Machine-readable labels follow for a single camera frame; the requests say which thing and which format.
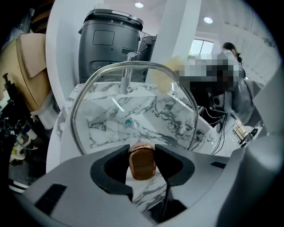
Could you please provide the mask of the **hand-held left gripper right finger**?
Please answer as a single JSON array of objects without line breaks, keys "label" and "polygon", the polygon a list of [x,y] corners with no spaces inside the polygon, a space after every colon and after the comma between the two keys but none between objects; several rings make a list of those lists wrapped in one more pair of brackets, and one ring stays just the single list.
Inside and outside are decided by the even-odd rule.
[{"label": "hand-held left gripper right finger", "polygon": [[229,158],[155,145],[155,161],[166,181],[166,201],[177,200],[189,208],[217,181]]}]

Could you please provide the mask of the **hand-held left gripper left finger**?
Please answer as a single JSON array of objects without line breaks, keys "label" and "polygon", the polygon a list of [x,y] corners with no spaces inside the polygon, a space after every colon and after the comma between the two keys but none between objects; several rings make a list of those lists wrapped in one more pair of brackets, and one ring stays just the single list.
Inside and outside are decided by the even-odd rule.
[{"label": "hand-held left gripper left finger", "polygon": [[69,159],[15,199],[44,227],[151,227],[125,184],[129,145]]}]

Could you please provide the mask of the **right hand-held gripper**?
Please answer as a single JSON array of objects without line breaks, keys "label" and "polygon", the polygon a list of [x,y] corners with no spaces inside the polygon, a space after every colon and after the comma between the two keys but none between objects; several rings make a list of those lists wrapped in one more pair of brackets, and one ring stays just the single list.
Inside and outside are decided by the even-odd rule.
[{"label": "right hand-held gripper", "polygon": [[198,106],[214,110],[224,110],[225,92],[232,92],[233,85],[228,82],[191,81],[190,92]]}]

